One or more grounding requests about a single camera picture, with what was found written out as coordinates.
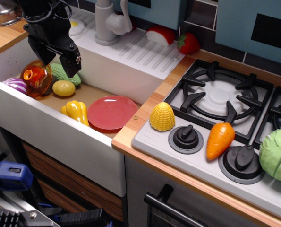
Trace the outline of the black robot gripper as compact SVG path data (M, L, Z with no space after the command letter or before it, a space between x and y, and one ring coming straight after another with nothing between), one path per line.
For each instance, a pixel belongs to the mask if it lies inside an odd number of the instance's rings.
M28 43L39 60L48 65L56 55L68 78L81 70L81 55L69 37L72 9L66 0L25 0L24 30L29 33Z

